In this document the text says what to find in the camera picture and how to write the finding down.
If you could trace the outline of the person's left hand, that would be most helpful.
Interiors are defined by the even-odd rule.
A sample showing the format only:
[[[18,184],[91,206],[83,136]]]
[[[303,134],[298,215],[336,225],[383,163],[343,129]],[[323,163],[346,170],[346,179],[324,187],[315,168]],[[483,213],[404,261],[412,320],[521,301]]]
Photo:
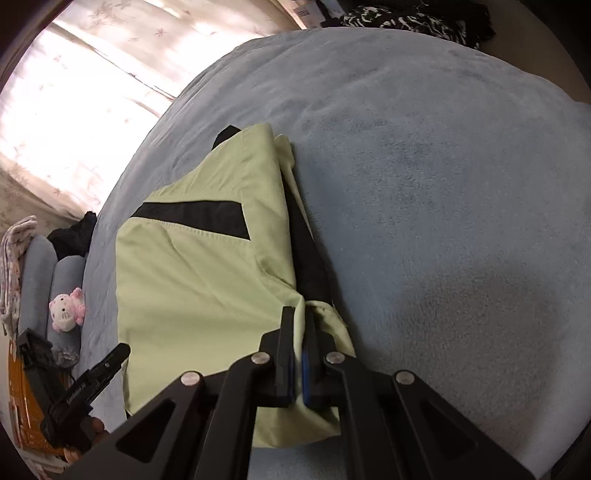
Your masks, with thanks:
[[[64,457],[72,464],[80,460],[90,449],[109,435],[103,422],[91,416],[85,416],[77,425],[73,425],[68,432],[67,445],[64,447]]]

